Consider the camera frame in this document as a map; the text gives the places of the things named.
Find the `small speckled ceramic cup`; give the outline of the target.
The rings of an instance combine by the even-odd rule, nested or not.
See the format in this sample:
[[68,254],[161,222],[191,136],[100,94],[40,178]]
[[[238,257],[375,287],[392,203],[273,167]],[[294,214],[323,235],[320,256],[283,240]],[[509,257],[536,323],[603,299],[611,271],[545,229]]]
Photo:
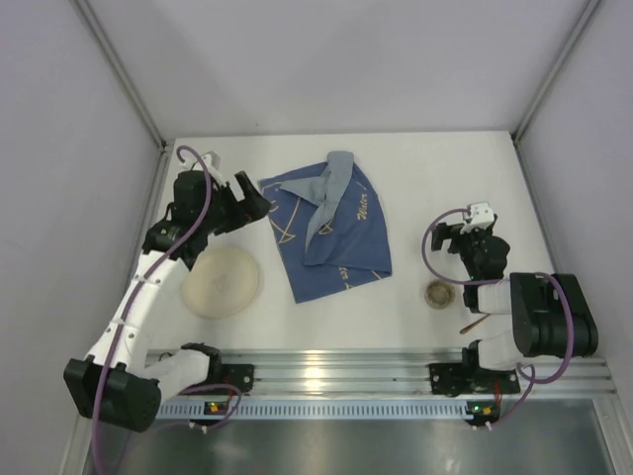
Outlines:
[[430,308],[443,310],[454,302],[455,288],[450,283],[436,279],[426,285],[423,296]]

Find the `cream ceramic plate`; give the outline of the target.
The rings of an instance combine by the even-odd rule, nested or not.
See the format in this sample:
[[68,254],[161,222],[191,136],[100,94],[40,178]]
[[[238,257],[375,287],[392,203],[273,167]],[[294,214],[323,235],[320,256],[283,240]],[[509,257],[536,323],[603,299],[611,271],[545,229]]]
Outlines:
[[244,310],[256,297],[259,267],[245,250],[225,246],[204,250],[181,285],[187,309],[198,317],[218,320]]

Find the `copper spoon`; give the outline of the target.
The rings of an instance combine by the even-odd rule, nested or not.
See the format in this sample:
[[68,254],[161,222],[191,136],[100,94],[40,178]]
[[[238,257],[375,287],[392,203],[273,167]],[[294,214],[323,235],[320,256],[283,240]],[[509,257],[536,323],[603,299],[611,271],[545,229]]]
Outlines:
[[490,316],[490,314],[483,315],[482,317],[478,318],[477,320],[469,323],[468,325],[466,325],[466,326],[464,326],[463,328],[460,329],[459,334],[466,334],[466,333],[472,331],[474,328],[476,328],[478,325],[480,325],[482,322],[484,322],[489,316]]

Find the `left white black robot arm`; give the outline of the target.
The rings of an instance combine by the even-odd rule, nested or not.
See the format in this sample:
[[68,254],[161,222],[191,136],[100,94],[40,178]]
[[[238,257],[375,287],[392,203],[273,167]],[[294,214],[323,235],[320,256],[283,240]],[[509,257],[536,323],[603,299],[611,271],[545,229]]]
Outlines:
[[147,430],[161,404],[181,394],[208,392],[236,396],[250,389],[242,376],[250,365],[223,365],[220,351],[203,342],[185,342],[151,366],[146,357],[155,333],[175,318],[169,303],[185,305],[181,286],[210,236],[228,234],[264,218],[270,203],[239,171],[243,193],[237,199],[229,184],[201,170],[178,174],[173,199],[164,216],[147,232],[136,275],[103,334],[82,359],[72,358],[63,371],[79,415],[135,432]]

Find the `blue placemat with gold print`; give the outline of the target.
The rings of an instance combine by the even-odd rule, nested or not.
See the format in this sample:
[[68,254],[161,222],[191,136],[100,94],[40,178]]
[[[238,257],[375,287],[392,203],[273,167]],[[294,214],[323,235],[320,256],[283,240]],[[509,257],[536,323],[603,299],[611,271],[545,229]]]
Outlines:
[[385,215],[350,151],[259,181],[296,303],[393,274]]

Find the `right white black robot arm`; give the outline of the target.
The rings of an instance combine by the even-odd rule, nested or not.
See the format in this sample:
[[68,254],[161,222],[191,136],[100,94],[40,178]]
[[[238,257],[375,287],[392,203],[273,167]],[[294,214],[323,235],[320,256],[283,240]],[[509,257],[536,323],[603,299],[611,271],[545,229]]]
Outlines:
[[573,274],[505,271],[509,244],[495,236],[493,225],[432,225],[424,249],[446,247],[460,257],[468,278],[462,282],[465,307],[473,314],[510,319],[501,334],[472,341],[458,363],[430,367],[432,391],[456,397],[519,390],[519,377],[530,358],[552,356],[559,368],[539,383],[560,378],[572,358],[595,354],[598,330],[578,278]]

